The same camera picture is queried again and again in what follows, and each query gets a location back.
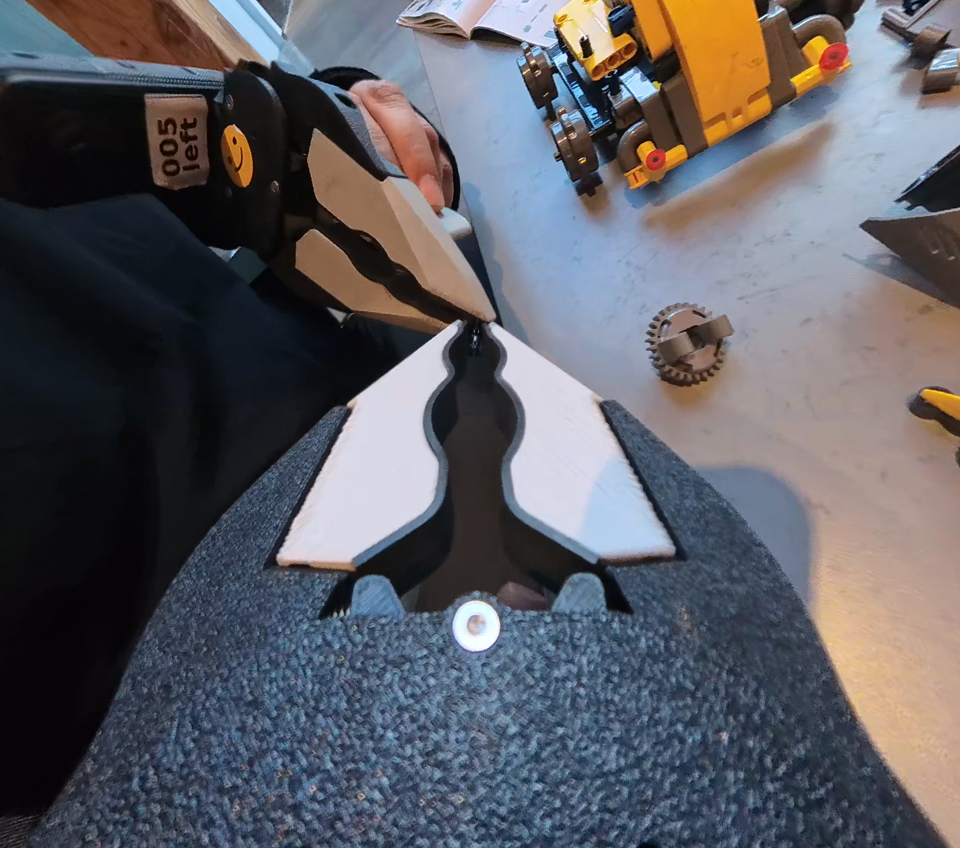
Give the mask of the yellow toy brick car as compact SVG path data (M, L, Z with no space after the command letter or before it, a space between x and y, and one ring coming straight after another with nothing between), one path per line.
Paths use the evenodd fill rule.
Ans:
M571 0L517 66L577 190L599 182L598 138L639 189L846 70L863 2Z

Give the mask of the person's left hand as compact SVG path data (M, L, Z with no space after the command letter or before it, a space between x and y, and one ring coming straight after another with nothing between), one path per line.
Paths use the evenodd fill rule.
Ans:
M436 213L456 208L459 182L449 146L403 90L391 82L365 80L348 94L362 111L381 158L414 182Z

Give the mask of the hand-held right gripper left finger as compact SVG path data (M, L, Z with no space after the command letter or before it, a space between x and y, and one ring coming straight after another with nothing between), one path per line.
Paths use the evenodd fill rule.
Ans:
M352 571L438 511L448 462L431 412L454 377L456 322L347 406L348 414L292 518L277 562Z

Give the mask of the yellow grey wheel assembly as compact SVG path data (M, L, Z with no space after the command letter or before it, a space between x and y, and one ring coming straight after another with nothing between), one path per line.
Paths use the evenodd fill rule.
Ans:
M933 164L897 197L883 215L860 229L959 304L959 149Z

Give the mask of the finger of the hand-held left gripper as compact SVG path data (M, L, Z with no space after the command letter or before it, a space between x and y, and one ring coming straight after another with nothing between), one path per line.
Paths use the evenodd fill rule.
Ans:
M388 289L357 271L349 257L323 233L309 230L295 244L298 272L354 314L382 323L436 334L451 321L436 319L395 298Z
M322 208L311 230L339 247L364 277L436 319L496 319L474 269L413 182L376 179L318 130L307 164Z

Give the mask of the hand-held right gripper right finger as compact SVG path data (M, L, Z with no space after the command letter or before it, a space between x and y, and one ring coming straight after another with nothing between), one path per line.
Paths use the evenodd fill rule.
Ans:
M503 493L523 523L590 563L673 558L657 515L590 388L489 325L494 372L514 431L502 465Z

